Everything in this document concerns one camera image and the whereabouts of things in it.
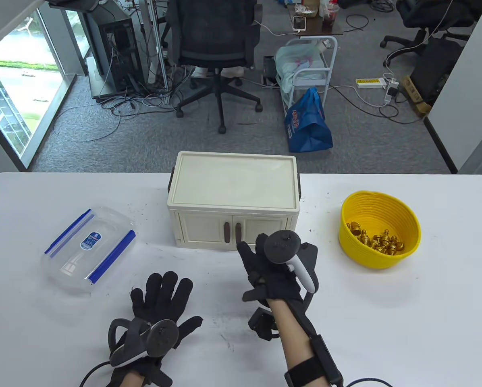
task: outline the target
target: black glove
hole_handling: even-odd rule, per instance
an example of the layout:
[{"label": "black glove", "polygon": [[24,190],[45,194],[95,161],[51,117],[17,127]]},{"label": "black glove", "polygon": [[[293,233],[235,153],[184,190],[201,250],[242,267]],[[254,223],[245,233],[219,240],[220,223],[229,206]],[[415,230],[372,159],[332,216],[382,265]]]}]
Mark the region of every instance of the black glove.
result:
[{"label": "black glove", "polygon": [[[184,313],[189,295],[193,289],[193,282],[189,278],[183,278],[173,295],[173,290],[178,282],[178,276],[173,271],[168,271],[162,277],[159,273],[153,273],[146,282],[146,296],[143,298],[141,289],[133,289],[130,293],[132,309],[135,317],[139,317],[151,324],[165,319],[173,320],[175,323]],[[196,328],[202,325],[199,316],[191,317],[179,326],[179,337],[173,348],[177,348],[180,341]],[[117,347],[125,342],[125,335],[118,341]],[[160,387],[170,387],[173,381],[169,376],[160,370],[162,357],[150,358],[148,356],[134,361],[124,367],[114,368],[110,383],[107,387],[118,387],[125,378],[125,375],[134,370],[145,378],[145,384],[155,383]]]},{"label": "black glove", "polygon": [[268,238],[266,234],[259,234],[256,240],[256,252],[252,252],[246,242],[237,244],[237,251],[243,260],[248,281],[254,289],[243,294],[243,301],[259,301],[268,306],[270,300],[297,300],[302,302],[300,297],[300,285],[297,283],[297,276],[290,271],[287,265],[272,263],[264,253],[264,242]]}]

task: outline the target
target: glass window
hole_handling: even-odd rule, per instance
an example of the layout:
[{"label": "glass window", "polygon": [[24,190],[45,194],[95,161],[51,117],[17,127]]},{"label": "glass window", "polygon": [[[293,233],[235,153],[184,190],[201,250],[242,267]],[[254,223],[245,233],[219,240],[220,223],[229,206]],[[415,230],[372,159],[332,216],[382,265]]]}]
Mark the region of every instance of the glass window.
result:
[{"label": "glass window", "polygon": [[81,21],[77,11],[66,11],[69,22],[71,23],[71,28],[75,37],[77,39],[78,48],[80,50],[81,56],[85,57],[87,51],[89,50],[89,42],[85,37],[85,32],[81,26]]},{"label": "glass window", "polygon": [[0,129],[19,156],[61,83],[35,11],[0,42]]}]

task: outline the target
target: cabinet side handle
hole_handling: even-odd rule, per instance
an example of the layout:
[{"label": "cabinet side handle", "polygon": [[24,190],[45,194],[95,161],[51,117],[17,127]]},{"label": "cabinet side handle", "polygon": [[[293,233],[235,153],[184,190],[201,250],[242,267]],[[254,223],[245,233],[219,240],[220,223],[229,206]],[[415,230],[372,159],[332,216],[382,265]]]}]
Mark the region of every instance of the cabinet side handle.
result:
[{"label": "cabinet side handle", "polygon": [[175,167],[171,169],[171,176],[169,177],[169,183],[168,183],[168,193],[169,193],[169,189],[171,188],[171,182],[173,181],[173,173],[175,173]]},{"label": "cabinet side handle", "polygon": [[300,173],[297,173],[297,181],[298,181],[298,200],[302,199],[302,187],[300,186]]},{"label": "cabinet side handle", "polygon": [[236,223],[236,243],[241,242],[241,223]]},{"label": "cabinet side handle", "polygon": [[228,222],[223,225],[223,235],[225,243],[230,243],[230,223]]}]

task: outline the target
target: white plastic bag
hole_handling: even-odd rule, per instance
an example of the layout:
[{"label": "white plastic bag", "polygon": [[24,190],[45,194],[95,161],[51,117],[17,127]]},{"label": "white plastic bag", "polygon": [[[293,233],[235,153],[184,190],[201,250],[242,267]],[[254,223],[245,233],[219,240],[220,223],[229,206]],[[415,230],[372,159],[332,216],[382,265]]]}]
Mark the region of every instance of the white plastic bag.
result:
[{"label": "white plastic bag", "polygon": [[[291,91],[293,74],[298,70],[325,67],[320,50],[315,44],[291,44],[279,48],[275,54],[275,66],[281,78],[280,88],[284,93]],[[297,78],[322,79],[325,76],[323,71],[311,71],[300,73]]]}]

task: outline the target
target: table surface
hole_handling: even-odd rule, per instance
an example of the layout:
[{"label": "table surface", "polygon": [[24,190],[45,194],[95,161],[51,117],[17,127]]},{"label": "table surface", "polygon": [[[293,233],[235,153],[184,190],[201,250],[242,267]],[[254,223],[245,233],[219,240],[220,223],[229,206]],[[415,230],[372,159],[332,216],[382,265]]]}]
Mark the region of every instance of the table surface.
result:
[{"label": "table surface", "polygon": [[[0,386],[74,387],[108,359],[112,319],[132,318],[129,293],[152,272],[195,284],[184,318],[204,324],[167,355],[175,386],[282,386],[279,340],[257,338],[243,303],[250,286],[236,252],[175,247],[169,174],[0,174]],[[482,176],[301,175],[297,232],[318,246],[320,290],[308,315],[348,383],[482,385]],[[386,192],[416,212],[418,251],[385,271],[352,262],[337,240],[343,200]],[[136,222],[132,250],[87,297],[66,295],[40,271],[44,249],[91,206]],[[103,367],[88,386],[105,385]]]},{"label": "table surface", "polygon": [[[295,7],[290,5],[287,6],[289,11],[289,17],[291,18],[291,23],[293,23],[293,16],[295,16]],[[335,22],[329,28],[324,28],[323,18],[316,15],[314,18],[307,18],[305,21],[305,31],[297,34],[300,36],[322,36],[322,35],[343,35],[343,31],[339,26],[339,21]]]}]

